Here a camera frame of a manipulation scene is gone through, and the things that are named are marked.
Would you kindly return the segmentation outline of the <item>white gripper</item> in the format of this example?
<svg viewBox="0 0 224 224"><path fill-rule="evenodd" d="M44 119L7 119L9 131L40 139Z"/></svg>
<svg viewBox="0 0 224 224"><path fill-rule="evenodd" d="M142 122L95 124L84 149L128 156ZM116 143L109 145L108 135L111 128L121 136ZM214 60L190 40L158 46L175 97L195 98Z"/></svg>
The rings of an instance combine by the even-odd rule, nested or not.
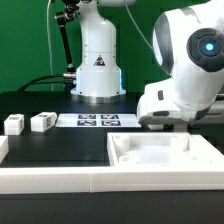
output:
<svg viewBox="0 0 224 224"><path fill-rule="evenodd" d="M218 94L209 110L184 112L174 102L171 81L145 86L137 105L137 120L141 126L165 124L224 123L224 94Z"/></svg>

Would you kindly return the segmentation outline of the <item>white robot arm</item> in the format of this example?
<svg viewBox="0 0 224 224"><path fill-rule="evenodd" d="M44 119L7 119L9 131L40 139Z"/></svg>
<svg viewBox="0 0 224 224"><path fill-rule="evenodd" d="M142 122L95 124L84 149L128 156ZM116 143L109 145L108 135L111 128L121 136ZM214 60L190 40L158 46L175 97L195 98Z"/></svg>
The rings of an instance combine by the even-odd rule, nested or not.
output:
<svg viewBox="0 0 224 224"><path fill-rule="evenodd" d="M110 103L125 94L116 64L116 28L98 13L100 6L120 7L136 0L80 0L67 15L80 20L82 63L73 72L73 97ZM224 0L166 11L152 36L157 63L170 77L145 86L137 105L141 125L195 123L224 118Z"/></svg>

